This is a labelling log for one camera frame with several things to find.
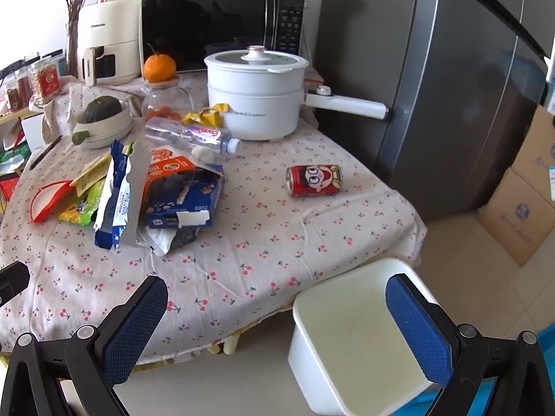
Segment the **white electric cooking pot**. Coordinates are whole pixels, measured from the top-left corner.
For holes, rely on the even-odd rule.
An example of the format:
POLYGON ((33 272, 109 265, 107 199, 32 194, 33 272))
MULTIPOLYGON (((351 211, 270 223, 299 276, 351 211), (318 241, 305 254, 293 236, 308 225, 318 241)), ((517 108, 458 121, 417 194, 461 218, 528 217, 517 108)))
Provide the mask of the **white electric cooking pot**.
POLYGON ((335 94, 329 86, 305 86, 309 61, 254 45, 247 50, 211 54, 207 68, 209 104, 225 104, 224 126, 246 141, 271 141, 293 133, 301 108, 318 108, 383 120, 381 102, 335 94))

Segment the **blue cracker box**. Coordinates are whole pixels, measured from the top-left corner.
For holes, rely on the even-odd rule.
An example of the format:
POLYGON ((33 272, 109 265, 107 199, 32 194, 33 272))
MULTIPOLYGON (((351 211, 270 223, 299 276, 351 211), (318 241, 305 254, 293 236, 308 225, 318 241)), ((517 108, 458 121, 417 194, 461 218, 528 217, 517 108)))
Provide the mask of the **blue cracker box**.
POLYGON ((203 228, 213 225, 225 178, 206 169, 157 179, 148 195, 145 220, 149 228, 203 228))

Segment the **beige bread ball pouch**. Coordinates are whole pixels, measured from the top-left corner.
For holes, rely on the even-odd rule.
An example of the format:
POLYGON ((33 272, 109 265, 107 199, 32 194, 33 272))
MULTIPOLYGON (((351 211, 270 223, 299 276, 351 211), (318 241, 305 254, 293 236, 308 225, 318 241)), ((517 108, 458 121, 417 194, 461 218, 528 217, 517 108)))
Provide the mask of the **beige bread ball pouch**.
POLYGON ((76 195, 82 196, 96 182, 104 179, 107 175, 110 162, 111 155, 109 153, 103 153, 95 160, 87 163, 80 175, 70 183, 76 195))

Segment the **clear plastic water bottle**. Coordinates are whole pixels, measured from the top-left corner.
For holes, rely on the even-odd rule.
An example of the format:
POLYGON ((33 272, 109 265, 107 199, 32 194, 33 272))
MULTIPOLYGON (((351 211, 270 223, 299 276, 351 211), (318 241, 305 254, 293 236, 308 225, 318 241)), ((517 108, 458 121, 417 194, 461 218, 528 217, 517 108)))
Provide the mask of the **clear plastic water bottle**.
POLYGON ((227 131, 198 124, 181 124, 168 118, 152 118, 145 125, 145 133, 155 142, 166 142, 184 147, 207 147, 221 155, 235 155, 242 141, 227 131))

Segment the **cherry print tablecloth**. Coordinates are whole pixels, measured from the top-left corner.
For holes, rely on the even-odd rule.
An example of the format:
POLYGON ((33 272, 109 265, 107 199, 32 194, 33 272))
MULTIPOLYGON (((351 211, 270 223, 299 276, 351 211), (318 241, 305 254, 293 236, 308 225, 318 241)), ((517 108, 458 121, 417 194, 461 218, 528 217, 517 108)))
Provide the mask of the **cherry print tablecloth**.
POLYGON ((180 361, 287 308, 322 280, 381 257, 418 261, 426 228, 416 209, 306 122, 281 141, 244 144, 225 160, 214 224, 165 257, 143 246, 100 249, 91 227, 56 216, 33 223, 29 207, 37 190, 76 177, 95 159, 95 151, 72 144, 70 133, 77 115, 103 94, 101 87, 63 83, 42 124, 54 148, 31 158, 7 205, 1 262, 25 263, 30 281, 2 307, 3 354, 24 333, 56 340, 98 325, 157 275, 168 286, 168 308, 141 359, 180 361), (309 164, 341 167, 341 191, 289 196, 287 168, 309 164))

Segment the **green yellow snack bag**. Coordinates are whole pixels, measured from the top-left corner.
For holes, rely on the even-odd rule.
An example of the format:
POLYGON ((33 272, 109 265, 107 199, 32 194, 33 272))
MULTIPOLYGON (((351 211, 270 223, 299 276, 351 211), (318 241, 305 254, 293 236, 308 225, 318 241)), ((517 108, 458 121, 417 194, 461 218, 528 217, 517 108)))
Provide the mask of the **green yellow snack bag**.
POLYGON ((105 179, 93 184, 81 196, 78 196, 57 216, 58 221, 69 224, 89 226, 96 220, 105 179))

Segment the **white tissue ball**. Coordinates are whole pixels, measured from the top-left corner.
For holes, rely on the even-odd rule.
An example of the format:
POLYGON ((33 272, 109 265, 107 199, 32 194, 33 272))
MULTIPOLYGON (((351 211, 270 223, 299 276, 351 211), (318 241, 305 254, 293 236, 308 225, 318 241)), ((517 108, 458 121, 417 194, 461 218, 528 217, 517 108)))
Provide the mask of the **white tissue ball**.
POLYGON ((212 149, 210 149, 210 147, 192 147, 191 157, 198 162, 215 163, 215 153, 212 149))

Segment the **orange snack box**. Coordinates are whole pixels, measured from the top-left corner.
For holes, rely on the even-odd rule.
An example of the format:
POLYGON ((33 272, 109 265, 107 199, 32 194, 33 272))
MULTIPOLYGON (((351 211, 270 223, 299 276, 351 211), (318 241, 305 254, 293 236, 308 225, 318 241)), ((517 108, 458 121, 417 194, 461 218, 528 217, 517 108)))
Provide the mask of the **orange snack box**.
POLYGON ((224 175, 223 167, 219 164, 204 163, 176 147, 155 147, 152 150, 146 185, 152 185, 158 179, 164 179, 178 173, 188 173, 197 169, 206 170, 220 176, 224 175))

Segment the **red cartoon drink can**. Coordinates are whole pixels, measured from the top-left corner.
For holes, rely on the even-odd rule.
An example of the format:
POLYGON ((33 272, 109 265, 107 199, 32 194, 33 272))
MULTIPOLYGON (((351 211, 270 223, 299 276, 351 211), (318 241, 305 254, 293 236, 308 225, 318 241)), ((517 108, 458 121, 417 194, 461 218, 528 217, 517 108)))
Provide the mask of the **red cartoon drink can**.
POLYGON ((286 170, 289 196, 334 196, 342 189, 342 170, 337 164, 295 165, 286 170))

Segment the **orange tangerine on jar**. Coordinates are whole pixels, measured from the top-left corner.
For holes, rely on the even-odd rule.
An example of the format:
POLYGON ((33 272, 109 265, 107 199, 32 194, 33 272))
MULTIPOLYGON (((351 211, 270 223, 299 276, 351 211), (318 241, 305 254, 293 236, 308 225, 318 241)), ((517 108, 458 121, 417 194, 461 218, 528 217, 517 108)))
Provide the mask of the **orange tangerine on jar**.
POLYGON ((142 75, 149 83, 162 83, 172 78, 177 70, 175 60, 168 54, 158 53, 152 45, 152 54, 145 60, 143 64, 142 75))

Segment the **yellow foil snack wrapper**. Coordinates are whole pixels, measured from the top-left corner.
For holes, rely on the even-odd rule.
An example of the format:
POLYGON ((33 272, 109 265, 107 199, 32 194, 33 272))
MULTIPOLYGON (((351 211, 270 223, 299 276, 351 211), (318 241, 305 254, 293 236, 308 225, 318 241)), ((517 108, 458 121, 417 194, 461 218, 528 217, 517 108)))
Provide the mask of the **yellow foil snack wrapper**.
POLYGON ((223 115, 230 110, 230 106, 225 103, 218 103, 210 108, 205 108, 200 112, 190 112, 181 118, 183 124, 197 124, 212 128, 223 128, 223 115))

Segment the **glass jar with tangerines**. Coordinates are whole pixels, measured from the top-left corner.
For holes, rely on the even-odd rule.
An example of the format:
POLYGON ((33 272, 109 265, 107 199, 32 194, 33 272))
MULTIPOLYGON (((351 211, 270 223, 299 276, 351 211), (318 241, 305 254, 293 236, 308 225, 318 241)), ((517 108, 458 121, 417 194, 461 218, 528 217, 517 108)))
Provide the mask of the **glass jar with tangerines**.
POLYGON ((144 82, 142 88, 145 98, 142 103, 142 117, 145 121, 152 118, 168 118, 181 121, 195 110, 194 99, 180 85, 180 77, 159 82, 144 82))

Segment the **blue white snack wrapper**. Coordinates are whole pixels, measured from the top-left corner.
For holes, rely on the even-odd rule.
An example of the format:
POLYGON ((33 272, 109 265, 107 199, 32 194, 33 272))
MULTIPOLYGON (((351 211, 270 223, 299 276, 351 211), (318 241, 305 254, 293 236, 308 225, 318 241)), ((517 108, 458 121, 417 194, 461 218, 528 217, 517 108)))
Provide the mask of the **blue white snack wrapper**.
POLYGON ((151 163, 151 151, 139 142, 110 146, 110 163, 103 184, 94 228, 94 244, 104 250, 134 246, 139 212, 151 163))

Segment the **cream air fryer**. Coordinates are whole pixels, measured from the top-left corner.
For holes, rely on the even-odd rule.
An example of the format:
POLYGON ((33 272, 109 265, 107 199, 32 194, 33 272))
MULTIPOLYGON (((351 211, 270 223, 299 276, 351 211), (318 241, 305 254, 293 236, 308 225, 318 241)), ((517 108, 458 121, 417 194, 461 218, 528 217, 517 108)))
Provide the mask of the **cream air fryer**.
POLYGON ((80 11, 78 76, 87 86, 116 86, 140 74, 140 0, 98 0, 80 11))

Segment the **grey printed snack bag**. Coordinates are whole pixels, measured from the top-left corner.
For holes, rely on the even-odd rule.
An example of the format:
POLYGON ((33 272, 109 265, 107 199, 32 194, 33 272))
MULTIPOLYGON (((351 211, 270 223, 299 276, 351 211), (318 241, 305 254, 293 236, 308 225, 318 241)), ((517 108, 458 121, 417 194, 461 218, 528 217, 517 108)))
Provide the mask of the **grey printed snack bag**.
POLYGON ((168 253, 195 241, 198 232, 197 227, 152 229, 141 226, 138 228, 137 242, 150 248, 157 257, 165 257, 168 253))

